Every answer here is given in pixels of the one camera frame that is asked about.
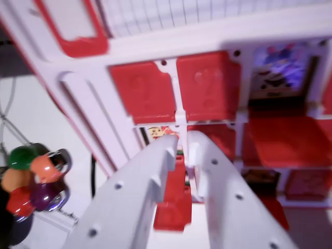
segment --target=printed image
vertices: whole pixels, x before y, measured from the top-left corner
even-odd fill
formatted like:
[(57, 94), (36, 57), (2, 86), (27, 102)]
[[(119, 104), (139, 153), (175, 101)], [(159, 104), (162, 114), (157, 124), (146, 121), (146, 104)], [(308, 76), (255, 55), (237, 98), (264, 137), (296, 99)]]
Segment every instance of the printed image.
[(172, 131), (170, 129), (170, 127), (168, 127), (168, 126), (151, 127), (151, 128), (148, 128), (148, 131), (149, 131), (149, 135), (152, 139), (157, 139), (166, 134), (176, 135), (178, 138), (180, 138), (178, 132)]
[(300, 95), (308, 62), (308, 48), (304, 43), (258, 48), (254, 55), (250, 98)]
[(243, 170), (242, 176), (256, 194), (276, 195), (279, 172), (274, 170)]
[(176, 126), (157, 126), (157, 127), (144, 127), (141, 128), (141, 133), (143, 137), (146, 138), (146, 145), (153, 142), (157, 138), (170, 134), (170, 135), (176, 135), (179, 140), (177, 143), (177, 154), (183, 155), (183, 148), (182, 148), (182, 141), (180, 138), (180, 134), (177, 131), (178, 127)]

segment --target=red panel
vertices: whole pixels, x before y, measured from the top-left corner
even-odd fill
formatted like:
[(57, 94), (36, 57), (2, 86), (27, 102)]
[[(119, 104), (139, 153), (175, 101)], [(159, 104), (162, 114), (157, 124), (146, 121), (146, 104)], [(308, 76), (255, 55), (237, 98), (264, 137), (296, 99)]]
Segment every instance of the red panel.
[(235, 131), (225, 124), (210, 124), (201, 126), (188, 126), (188, 131), (201, 131), (207, 135), (228, 157), (230, 161), (235, 158)]
[(110, 66), (122, 102), (135, 123), (175, 121), (175, 100), (169, 74), (154, 62)]
[(288, 200), (323, 201), (331, 186), (331, 170), (293, 170), (285, 194)]
[(175, 171), (168, 172), (164, 201), (157, 206), (154, 228), (183, 231), (191, 223), (191, 193), (185, 186), (184, 158), (178, 156)]
[(270, 168), (328, 167), (331, 143), (310, 117), (250, 118), (262, 164)]
[(324, 114), (332, 114), (332, 75), (323, 94), (322, 104), (325, 108)]
[(269, 210), (273, 217), (286, 230), (289, 229), (289, 224), (280, 202), (275, 197), (268, 197), (265, 195), (258, 196), (264, 206)]
[(96, 37), (79, 37), (76, 40), (65, 40), (62, 38), (47, 8), (45, 7), (43, 0), (35, 0), (35, 3), (48, 26), (52, 30), (53, 35), (56, 37), (62, 50), (68, 56), (73, 58), (95, 56), (98, 54), (104, 54), (108, 51), (107, 37), (99, 24), (98, 18), (93, 10), (91, 0), (83, 0), (83, 3), (96, 32)]
[(241, 66), (226, 51), (179, 57), (176, 66), (188, 120), (235, 119)]
[(248, 123), (244, 124), (242, 160), (245, 166), (261, 166), (261, 162)]
[(327, 139), (332, 142), (332, 120), (317, 120), (320, 128), (324, 131)]

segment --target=black cable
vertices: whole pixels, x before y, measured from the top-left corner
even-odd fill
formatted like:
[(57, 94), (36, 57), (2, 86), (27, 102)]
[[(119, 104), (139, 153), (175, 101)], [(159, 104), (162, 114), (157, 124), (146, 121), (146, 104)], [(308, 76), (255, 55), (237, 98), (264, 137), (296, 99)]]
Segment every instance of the black cable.
[(91, 195), (95, 195), (95, 158), (91, 155)]

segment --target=cartoon sticker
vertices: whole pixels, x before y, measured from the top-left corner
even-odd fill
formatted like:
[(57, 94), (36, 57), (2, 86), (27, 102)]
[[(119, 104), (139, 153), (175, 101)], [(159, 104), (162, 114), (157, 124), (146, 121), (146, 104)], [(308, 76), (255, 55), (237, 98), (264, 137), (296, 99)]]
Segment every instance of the cartoon sticker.
[(155, 127), (145, 127), (144, 128), (145, 133), (147, 135), (148, 141), (151, 143), (157, 138), (170, 134), (170, 135), (176, 135), (179, 140), (177, 143), (177, 150), (178, 154), (183, 153), (183, 148), (182, 148), (182, 141), (180, 138), (180, 134), (178, 131), (178, 127), (176, 126), (155, 126)]
[(301, 95), (308, 61), (305, 43), (258, 48), (254, 55), (250, 98)]

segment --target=red trim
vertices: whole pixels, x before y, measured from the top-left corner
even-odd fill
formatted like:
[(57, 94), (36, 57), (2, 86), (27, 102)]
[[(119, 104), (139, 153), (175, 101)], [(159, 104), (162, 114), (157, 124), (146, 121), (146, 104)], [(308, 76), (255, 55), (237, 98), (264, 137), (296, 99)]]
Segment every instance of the red trim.
[(90, 16), (93, 27), (96, 31), (96, 37), (78, 37), (76, 40), (65, 40), (60, 35), (56, 25), (54, 24), (43, 0), (34, 0), (41, 14), (45, 18), (46, 23), (56, 37), (62, 50), (70, 57), (79, 58), (86, 56), (95, 56), (105, 54), (108, 51), (108, 41), (104, 34), (102, 26), (99, 24), (97, 16), (93, 10), (90, 0), (83, 0), (85, 8)]
[[(7, 35), (11, 38), (13, 38), (13, 36), (11, 35), (9, 29), (7, 28), (7, 26), (2, 22), (2, 20), (0, 19), (0, 26), (3, 28), (3, 30), (7, 33)], [(17, 51), (19, 54), (21, 54), (21, 58), (26, 62), (27, 66), (30, 68), (30, 70), (36, 75), (36, 77), (38, 78), (39, 82), (41, 83), (41, 85), (43, 87), (45, 87), (45, 89), (47, 90), (49, 96), (51, 97), (51, 99), (54, 101), (55, 105), (59, 108), (59, 110), (68, 118), (68, 115), (66, 112), (64, 112), (63, 107), (59, 104), (59, 102), (56, 101), (56, 98), (54, 97), (54, 94), (50, 91), (50, 89), (47, 87), (46, 85), (46, 81), (40, 76), (40, 74), (38, 73), (37, 70), (35, 70), (35, 68), (32, 66), (32, 63), (29, 63), (29, 60), (27, 59), (28, 56), (25, 55), (24, 50), (20, 49), (19, 45), (17, 43), (14, 43), (14, 46), (16, 47)], [(80, 130), (76, 127), (75, 123), (68, 118), (68, 121), (70, 122), (71, 126), (73, 127), (73, 129), (76, 131), (76, 133), (78, 134), (78, 136), (80, 136), (81, 140), (83, 141), (83, 143), (85, 144), (85, 146), (91, 151), (91, 153), (93, 154), (94, 158), (96, 159), (96, 161), (99, 162), (102, 170), (104, 171), (105, 175), (107, 175), (108, 177), (110, 177), (110, 175), (108, 174), (108, 172), (105, 170), (105, 166), (103, 166), (100, 163), (100, 160), (98, 160), (98, 157), (95, 156), (95, 154), (93, 153), (93, 150), (91, 148), (91, 146), (89, 145), (89, 143), (86, 141), (86, 139), (84, 138), (84, 136), (82, 135), (82, 133), (80, 132)], [(112, 168), (114, 171), (117, 171), (117, 168), (115, 168), (111, 158), (109, 158), (109, 156), (107, 156), (108, 160), (110, 161), (110, 164), (112, 165)]]

